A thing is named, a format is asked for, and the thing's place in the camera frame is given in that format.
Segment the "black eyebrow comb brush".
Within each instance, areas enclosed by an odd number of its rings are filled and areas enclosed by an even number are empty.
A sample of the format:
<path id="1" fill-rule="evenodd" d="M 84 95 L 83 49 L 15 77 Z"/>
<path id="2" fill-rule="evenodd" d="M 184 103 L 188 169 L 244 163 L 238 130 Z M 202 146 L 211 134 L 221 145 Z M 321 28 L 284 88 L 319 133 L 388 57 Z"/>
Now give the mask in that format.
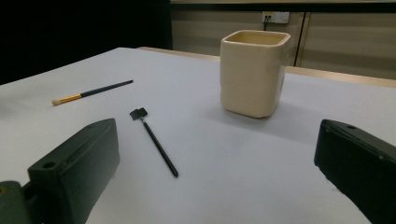
<path id="1" fill-rule="evenodd" d="M 166 154 L 163 146 L 161 145 L 160 141 L 156 137 L 155 133 L 150 129 L 149 124 L 145 121 L 145 117 L 148 115 L 147 110 L 144 107 L 137 108 L 130 113 L 130 116 L 133 120 L 140 120 L 143 126 L 145 127 L 146 131 L 148 132 L 149 137 L 151 138 L 153 144 L 158 149 L 159 153 L 163 157 L 164 162 L 168 166 L 171 174 L 173 177 L 178 177 L 178 170 L 175 165 L 172 163 L 168 155 Z"/>

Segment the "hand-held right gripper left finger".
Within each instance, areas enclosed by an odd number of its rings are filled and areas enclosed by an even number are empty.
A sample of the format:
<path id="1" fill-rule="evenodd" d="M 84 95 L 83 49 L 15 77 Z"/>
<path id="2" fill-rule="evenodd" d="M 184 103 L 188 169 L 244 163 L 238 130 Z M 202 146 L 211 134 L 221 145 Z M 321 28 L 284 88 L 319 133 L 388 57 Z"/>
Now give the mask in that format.
<path id="1" fill-rule="evenodd" d="M 85 224 L 120 164 L 114 119 L 92 123 L 28 168 L 35 224 Z"/>

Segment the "white wall socket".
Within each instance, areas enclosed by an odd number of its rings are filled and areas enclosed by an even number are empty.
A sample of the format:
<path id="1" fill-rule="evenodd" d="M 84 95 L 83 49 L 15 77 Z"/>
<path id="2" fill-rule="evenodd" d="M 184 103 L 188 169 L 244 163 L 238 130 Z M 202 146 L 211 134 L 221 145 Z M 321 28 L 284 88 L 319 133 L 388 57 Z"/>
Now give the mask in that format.
<path id="1" fill-rule="evenodd" d="M 262 21 L 268 23 L 287 24 L 290 14 L 287 11 L 264 11 Z"/>

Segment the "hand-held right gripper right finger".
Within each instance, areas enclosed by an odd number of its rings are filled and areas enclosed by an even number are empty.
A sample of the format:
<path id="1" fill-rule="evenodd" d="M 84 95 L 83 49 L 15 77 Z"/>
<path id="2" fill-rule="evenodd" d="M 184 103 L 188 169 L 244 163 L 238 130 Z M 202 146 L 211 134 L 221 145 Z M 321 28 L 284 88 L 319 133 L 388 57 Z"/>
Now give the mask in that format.
<path id="1" fill-rule="evenodd" d="M 396 224 L 396 147 L 349 124 L 320 123 L 314 164 L 372 224 Z"/>

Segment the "white table sheet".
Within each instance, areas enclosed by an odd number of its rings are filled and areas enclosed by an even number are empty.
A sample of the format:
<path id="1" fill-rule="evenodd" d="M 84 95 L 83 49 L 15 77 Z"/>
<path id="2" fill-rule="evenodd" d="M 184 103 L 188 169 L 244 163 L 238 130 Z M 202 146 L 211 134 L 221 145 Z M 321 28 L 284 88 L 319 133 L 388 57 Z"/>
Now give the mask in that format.
<path id="1" fill-rule="evenodd" d="M 369 224 L 314 164 L 319 125 L 339 120 L 396 146 L 396 89 L 288 74 L 264 119 L 226 111 L 219 91 L 218 63 L 142 49 L 0 85 L 0 181 L 25 183 L 31 164 L 113 118 L 120 166 L 87 224 Z M 178 177 L 130 116 L 141 107 Z"/>

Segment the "makeup brush with gold ferrule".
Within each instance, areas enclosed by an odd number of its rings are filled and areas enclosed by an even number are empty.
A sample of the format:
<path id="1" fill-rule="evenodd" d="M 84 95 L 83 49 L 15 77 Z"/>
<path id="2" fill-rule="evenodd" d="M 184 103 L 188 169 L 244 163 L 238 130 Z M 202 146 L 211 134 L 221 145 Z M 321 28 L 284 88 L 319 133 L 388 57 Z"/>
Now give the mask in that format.
<path id="1" fill-rule="evenodd" d="M 81 99 L 81 98 L 85 98 L 85 97 L 88 97 L 88 96 L 91 96 L 91 95 L 95 95 L 95 94 L 98 94 L 100 92 L 113 90 L 113 89 L 116 89 L 116 88 L 119 88 L 119 87 L 122 87 L 122 86 L 125 86 L 125 85 L 129 85 L 129 84 L 132 84 L 132 83 L 134 83 L 133 80 L 123 81 L 123 82 L 120 82 L 120 83 L 117 83 L 117 84 L 112 84 L 112 85 L 101 87 L 101 88 L 98 88 L 98 89 L 94 89 L 94 90 L 90 90 L 90 91 L 84 91 L 84 92 L 77 93 L 77 94 L 74 94 L 74 95 L 66 96 L 64 98 L 53 99 L 51 101 L 51 104 L 54 105 L 54 106 L 62 105 L 62 104 L 68 103 L 68 102 L 72 102 L 72 101 L 75 101 L 75 100 L 78 100 L 78 99 Z"/>

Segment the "black curtain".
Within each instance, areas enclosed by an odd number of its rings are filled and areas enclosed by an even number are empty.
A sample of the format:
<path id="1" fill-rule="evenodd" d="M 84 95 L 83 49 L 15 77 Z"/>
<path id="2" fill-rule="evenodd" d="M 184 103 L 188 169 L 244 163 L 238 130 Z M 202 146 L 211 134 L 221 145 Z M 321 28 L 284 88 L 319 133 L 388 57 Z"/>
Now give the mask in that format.
<path id="1" fill-rule="evenodd" d="M 0 0 L 0 85 L 119 47 L 171 49 L 170 0 Z"/>

